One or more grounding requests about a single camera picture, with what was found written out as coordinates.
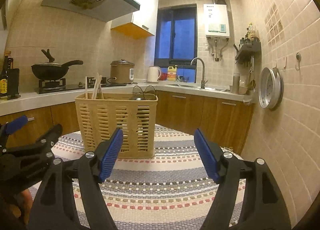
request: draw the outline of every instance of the wok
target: wok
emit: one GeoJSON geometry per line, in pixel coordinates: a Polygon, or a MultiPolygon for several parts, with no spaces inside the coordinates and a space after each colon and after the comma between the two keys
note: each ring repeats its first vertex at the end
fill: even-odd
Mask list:
{"type": "Polygon", "coordinates": [[[70,66],[83,64],[82,60],[72,60],[62,65],[54,63],[54,58],[51,56],[49,49],[47,51],[42,49],[41,51],[49,59],[49,62],[31,66],[33,74],[40,80],[59,80],[67,74],[70,66]]]}

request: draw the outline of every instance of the woven carpet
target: woven carpet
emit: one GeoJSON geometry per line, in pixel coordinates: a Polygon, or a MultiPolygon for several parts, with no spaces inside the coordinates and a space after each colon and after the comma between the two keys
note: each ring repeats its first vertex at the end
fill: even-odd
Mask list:
{"type": "MultiPolygon", "coordinates": [[[[53,153],[64,161],[78,159],[81,140],[80,132],[64,135],[53,153]]],[[[30,188],[33,196],[39,185],[30,188]]],[[[89,227],[77,180],[73,187],[80,222],[89,227]]],[[[201,227],[218,185],[208,178],[193,136],[156,125],[154,158],[118,159],[100,188],[119,230],[180,230],[201,227]]],[[[244,189],[240,180],[230,226],[239,218],[244,189]]]]}

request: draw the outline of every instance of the beige plastic basket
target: beige plastic basket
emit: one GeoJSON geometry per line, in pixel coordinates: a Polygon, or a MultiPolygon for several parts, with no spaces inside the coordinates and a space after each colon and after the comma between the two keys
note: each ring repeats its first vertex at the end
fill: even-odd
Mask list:
{"type": "Polygon", "coordinates": [[[124,140],[118,158],[149,159],[154,156],[156,100],[129,100],[132,94],[103,94],[104,99],[91,99],[92,94],[76,97],[76,110],[84,150],[94,151],[120,127],[124,140]]]}

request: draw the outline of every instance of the white kettle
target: white kettle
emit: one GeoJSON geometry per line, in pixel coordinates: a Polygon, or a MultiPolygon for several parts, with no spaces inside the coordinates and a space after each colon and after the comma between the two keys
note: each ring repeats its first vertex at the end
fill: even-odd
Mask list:
{"type": "Polygon", "coordinates": [[[147,82],[157,83],[162,75],[161,68],[154,66],[149,67],[147,82]]]}

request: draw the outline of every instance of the kettle handle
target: kettle handle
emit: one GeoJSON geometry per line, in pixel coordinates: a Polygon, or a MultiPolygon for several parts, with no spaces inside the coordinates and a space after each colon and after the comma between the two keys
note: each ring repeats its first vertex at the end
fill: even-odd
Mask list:
{"type": "Polygon", "coordinates": [[[160,67],[158,67],[158,66],[155,66],[155,67],[157,67],[158,68],[158,70],[159,70],[159,72],[160,72],[160,75],[158,76],[158,80],[160,79],[160,77],[161,77],[161,75],[162,75],[162,70],[161,70],[161,68],[160,67]]]}

